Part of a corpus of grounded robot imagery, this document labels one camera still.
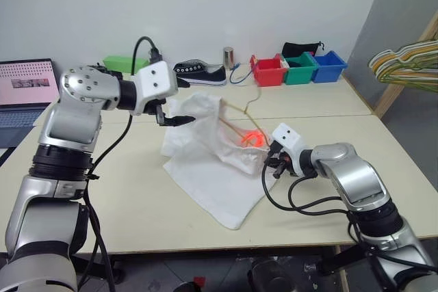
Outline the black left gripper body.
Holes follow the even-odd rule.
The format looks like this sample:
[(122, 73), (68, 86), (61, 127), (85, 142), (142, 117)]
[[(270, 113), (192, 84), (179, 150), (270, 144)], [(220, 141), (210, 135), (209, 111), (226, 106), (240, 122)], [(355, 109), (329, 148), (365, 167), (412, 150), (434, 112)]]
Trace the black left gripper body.
[(163, 110), (163, 106), (167, 103), (166, 98), (155, 98), (150, 100), (144, 106), (143, 113), (156, 116), (157, 114), (165, 116), (166, 113)]

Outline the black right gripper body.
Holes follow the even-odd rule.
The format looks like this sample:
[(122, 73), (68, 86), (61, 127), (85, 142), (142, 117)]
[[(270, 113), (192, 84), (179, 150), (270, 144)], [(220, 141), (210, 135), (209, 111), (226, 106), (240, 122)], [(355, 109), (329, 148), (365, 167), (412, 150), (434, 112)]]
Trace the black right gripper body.
[(295, 176), (291, 157), (283, 150), (282, 145), (280, 145), (277, 141), (273, 141), (271, 143), (268, 151), (268, 157), (274, 157), (274, 171), (279, 165), (284, 165), (284, 171), (289, 172), (290, 176)]

